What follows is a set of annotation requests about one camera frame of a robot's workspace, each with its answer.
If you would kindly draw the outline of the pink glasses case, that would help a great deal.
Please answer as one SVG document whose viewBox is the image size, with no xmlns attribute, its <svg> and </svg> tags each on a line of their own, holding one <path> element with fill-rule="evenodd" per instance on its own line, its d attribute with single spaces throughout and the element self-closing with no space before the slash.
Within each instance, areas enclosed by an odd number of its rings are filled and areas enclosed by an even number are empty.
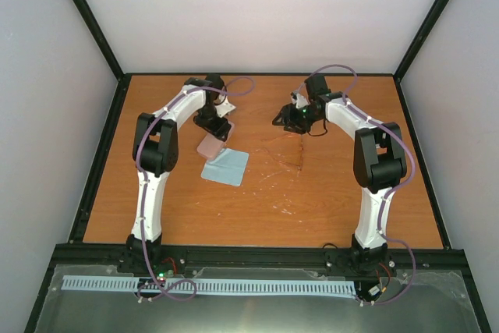
<svg viewBox="0 0 499 333">
<path fill-rule="evenodd" d="M 229 121 L 228 124 L 231 126 L 231 128 L 228 131 L 227 140 L 219 140 L 209 133 L 203 138 L 196 149 L 196 152 L 202 158 L 206 159 L 207 161 L 213 161 L 222 152 L 222 150 L 225 148 L 226 143 L 231 138 L 235 128 L 235 124 L 233 122 Z"/>
</svg>

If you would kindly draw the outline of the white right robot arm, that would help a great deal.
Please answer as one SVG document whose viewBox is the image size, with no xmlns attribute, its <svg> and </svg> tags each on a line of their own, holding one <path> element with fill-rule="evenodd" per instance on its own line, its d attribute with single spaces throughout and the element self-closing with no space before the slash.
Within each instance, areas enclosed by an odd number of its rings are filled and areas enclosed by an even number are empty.
<svg viewBox="0 0 499 333">
<path fill-rule="evenodd" d="M 316 122 L 336 125 L 354 142 L 353 173 L 361 187 L 359 223 L 352 235 L 346 264 L 365 274 L 388 258 L 388 214 L 395 192 L 403 185 L 407 161 L 414 161 L 395 122 L 379 122 L 353 104 L 344 92 L 329 89 L 323 75 L 308 77 L 306 96 L 291 92 L 291 102 L 272 120 L 296 134 L 309 133 Z"/>
</svg>

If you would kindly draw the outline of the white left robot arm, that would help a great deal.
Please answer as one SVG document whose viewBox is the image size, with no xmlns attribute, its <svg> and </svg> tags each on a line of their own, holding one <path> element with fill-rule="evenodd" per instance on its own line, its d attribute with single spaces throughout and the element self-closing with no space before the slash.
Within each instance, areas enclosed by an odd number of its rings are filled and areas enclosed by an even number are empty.
<svg viewBox="0 0 499 333">
<path fill-rule="evenodd" d="M 216 156 L 233 129 L 217 110 L 225 82 L 210 73 L 204 79 L 189 78 L 179 93 L 162 109 L 139 115 L 133 142 L 133 160 L 139 179 L 136 218 L 126 240 L 134 261 L 143 271 L 156 271 L 162 263 L 161 210 L 167 179 L 179 159 L 179 130 L 189 119 L 213 140 L 210 156 Z"/>
</svg>

